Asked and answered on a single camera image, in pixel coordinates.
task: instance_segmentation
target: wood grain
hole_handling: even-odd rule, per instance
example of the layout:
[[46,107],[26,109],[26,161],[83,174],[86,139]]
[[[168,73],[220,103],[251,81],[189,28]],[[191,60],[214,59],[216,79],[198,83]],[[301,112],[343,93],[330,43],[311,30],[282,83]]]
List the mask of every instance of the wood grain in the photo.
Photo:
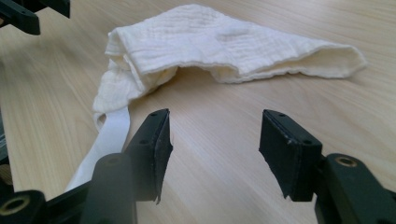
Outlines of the wood grain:
[[392,0],[87,1],[72,19],[38,12],[40,36],[0,29],[0,104],[16,190],[64,191],[97,131],[92,101],[106,71],[107,33],[196,3],[277,30],[353,45],[369,62],[347,79],[286,75],[238,85],[181,68],[130,105],[128,136],[169,108],[175,151],[163,200],[139,203],[140,223],[316,223],[313,203],[291,203],[258,152],[262,111],[282,111],[324,145],[365,162],[396,190],[396,2]]

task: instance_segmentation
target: table surface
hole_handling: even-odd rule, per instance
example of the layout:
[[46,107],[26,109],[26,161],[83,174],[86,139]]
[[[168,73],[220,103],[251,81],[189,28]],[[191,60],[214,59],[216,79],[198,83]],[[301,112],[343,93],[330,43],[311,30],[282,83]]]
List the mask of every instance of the table surface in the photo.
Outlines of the table surface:
[[323,154],[359,158],[396,190],[396,1],[147,0],[72,2],[71,20],[45,9],[40,36],[0,30],[0,103],[16,190],[63,193],[97,135],[92,102],[107,68],[107,33],[188,3],[312,38],[353,45],[369,62],[347,79],[286,75],[219,84],[181,68],[132,102],[132,127],[171,111],[174,152],[163,200],[139,203],[140,223],[315,223],[314,203],[284,200],[258,151],[264,108],[288,114]]

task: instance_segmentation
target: wooden table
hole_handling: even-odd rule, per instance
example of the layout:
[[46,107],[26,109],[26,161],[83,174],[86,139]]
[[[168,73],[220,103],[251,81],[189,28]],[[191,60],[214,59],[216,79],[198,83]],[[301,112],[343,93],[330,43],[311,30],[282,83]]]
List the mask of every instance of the wooden table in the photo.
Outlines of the wooden table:
[[38,12],[40,36],[0,30],[0,102],[16,190],[63,193],[97,135],[92,101],[106,71],[107,33],[198,3],[280,31],[357,47],[369,66],[347,79],[287,75],[238,85],[179,69],[131,104],[129,139],[169,108],[174,152],[163,200],[140,223],[315,223],[313,203],[284,200],[258,152],[262,111],[288,114],[324,145],[359,158],[396,190],[396,2],[393,0],[88,1],[72,19]]

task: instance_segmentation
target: black plastic part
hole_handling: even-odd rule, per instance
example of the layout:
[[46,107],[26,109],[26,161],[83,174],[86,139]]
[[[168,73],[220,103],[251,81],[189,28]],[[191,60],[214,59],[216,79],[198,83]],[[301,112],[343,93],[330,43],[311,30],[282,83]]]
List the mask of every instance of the black plastic part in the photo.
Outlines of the black plastic part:
[[173,150],[169,134],[169,110],[155,111],[148,115],[125,150],[132,160],[137,201],[161,200],[163,178]]
[[0,0],[0,18],[30,35],[40,35],[40,23],[35,13],[11,0]]
[[325,182],[342,223],[396,223],[396,203],[361,161],[331,154],[323,167]]
[[274,173],[284,197],[310,202],[314,194],[315,166],[322,144],[288,116],[264,110],[260,153]]
[[70,18],[70,1],[69,0],[40,0],[40,2],[52,8],[53,10],[61,13],[62,15]]
[[48,223],[44,194],[37,190],[26,190],[2,197],[0,223]]
[[79,223],[137,223],[131,169],[131,159],[123,153],[104,156],[96,163]]
[[50,223],[78,223],[90,185],[91,181],[48,201]]
[[70,0],[0,0],[0,28],[11,24],[30,35],[40,35],[35,12],[50,7],[70,18]]

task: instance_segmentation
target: folded cloth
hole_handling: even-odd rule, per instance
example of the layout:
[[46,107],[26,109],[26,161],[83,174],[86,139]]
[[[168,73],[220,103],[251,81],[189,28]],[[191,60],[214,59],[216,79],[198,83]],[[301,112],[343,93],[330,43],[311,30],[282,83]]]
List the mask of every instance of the folded cloth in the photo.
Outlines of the folded cloth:
[[[170,80],[178,67],[198,66],[218,82],[240,83],[287,73],[349,77],[366,65],[354,47],[285,34],[198,5],[176,7],[138,24],[116,28],[108,36],[108,71],[93,103],[98,129],[100,115],[107,114],[106,122],[119,122],[117,117],[128,114],[131,100]],[[101,133],[111,132],[104,128]],[[121,134],[123,141],[126,134],[127,130]],[[84,159],[68,189],[91,178],[97,158],[121,151],[123,142],[106,146],[111,148],[106,153],[97,152],[100,142],[114,142],[100,136],[107,134],[98,135],[87,155],[96,157]]]

